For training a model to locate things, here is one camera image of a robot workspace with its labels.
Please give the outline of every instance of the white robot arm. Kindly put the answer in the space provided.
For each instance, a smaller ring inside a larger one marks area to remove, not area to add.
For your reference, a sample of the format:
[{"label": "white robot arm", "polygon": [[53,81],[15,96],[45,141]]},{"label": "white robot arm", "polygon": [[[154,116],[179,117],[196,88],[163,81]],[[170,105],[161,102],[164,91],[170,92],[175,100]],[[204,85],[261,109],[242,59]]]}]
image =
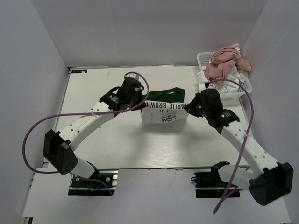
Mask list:
[{"label": "white robot arm", "polygon": [[[121,87],[115,87],[102,96],[91,111],[58,132],[49,130],[45,135],[43,155],[61,173],[97,179],[99,171],[91,163],[78,158],[74,151],[97,128],[115,118],[117,111],[133,108],[142,102],[142,86],[136,78],[126,77]],[[145,107],[143,103],[135,110]]]},{"label": "white robot arm", "polygon": [[[206,89],[197,93],[185,110],[195,117],[205,117],[211,127],[226,138],[238,151],[246,134],[239,118],[231,110],[225,110],[220,95],[215,89]],[[252,172],[238,169],[233,184],[251,193],[261,205],[290,193],[293,168],[289,163],[281,164],[269,155],[252,136],[248,136],[242,156]],[[235,167],[221,161],[211,167],[211,176],[215,182],[229,182]]]}]

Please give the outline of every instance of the plastic laundry basket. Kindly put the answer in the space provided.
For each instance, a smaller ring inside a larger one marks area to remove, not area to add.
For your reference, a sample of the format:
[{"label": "plastic laundry basket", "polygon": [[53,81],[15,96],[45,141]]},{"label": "plastic laundry basket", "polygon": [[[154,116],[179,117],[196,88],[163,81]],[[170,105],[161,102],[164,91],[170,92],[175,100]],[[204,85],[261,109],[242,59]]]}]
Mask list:
[{"label": "plastic laundry basket", "polygon": [[[206,66],[209,64],[209,60],[211,59],[212,55],[215,52],[205,52],[205,53],[199,53],[197,54],[197,61],[199,65],[199,70],[202,71],[202,66]],[[240,82],[240,85],[246,89],[247,92],[252,92],[251,84],[248,80],[248,77],[245,76],[245,82]],[[238,98],[242,95],[244,95],[245,92],[239,88],[238,92],[226,92],[226,93],[220,93],[221,98]]]}]

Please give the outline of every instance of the printed graphic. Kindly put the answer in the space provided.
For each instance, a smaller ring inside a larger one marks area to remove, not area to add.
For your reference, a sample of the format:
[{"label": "printed graphic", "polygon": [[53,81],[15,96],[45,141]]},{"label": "printed graphic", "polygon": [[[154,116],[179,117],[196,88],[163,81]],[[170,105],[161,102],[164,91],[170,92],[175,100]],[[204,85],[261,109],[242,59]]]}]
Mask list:
[{"label": "printed graphic", "polygon": [[162,123],[172,122],[177,119],[176,113],[168,113],[161,116]]}]

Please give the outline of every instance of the pink garment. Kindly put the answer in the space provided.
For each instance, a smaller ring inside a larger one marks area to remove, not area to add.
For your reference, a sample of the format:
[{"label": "pink garment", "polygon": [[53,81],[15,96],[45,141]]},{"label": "pink garment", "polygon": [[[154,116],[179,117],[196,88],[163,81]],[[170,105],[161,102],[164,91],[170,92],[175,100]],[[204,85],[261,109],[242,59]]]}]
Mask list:
[{"label": "pink garment", "polygon": [[205,77],[210,80],[222,79],[227,76],[232,67],[250,72],[252,70],[249,61],[241,58],[238,50],[231,47],[223,47],[213,54],[213,64],[208,64],[204,70]]}]

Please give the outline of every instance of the white wall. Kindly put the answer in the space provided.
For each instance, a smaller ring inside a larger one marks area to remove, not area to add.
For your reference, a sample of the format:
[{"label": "white wall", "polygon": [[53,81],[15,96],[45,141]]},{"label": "white wall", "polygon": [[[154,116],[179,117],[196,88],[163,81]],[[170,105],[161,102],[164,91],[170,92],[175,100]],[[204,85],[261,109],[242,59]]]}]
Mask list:
[{"label": "white wall", "polygon": [[242,46],[267,0],[32,0],[67,66],[196,65]]},{"label": "white wall", "polygon": [[[269,0],[242,48],[253,70],[250,82],[258,142],[294,170],[292,193],[285,203],[299,223],[299,1]],[[243,98],[248,115],[249,104]]]},{"label": "white wall", "polygon": [[[30,0],[4,0],[0,6],[0,219],[19,222],[32,172],[23,160],[26,131],[38,119],[56,113],[67,68]],[[28,143],[29,162],[42,161],[41,125]]]}]

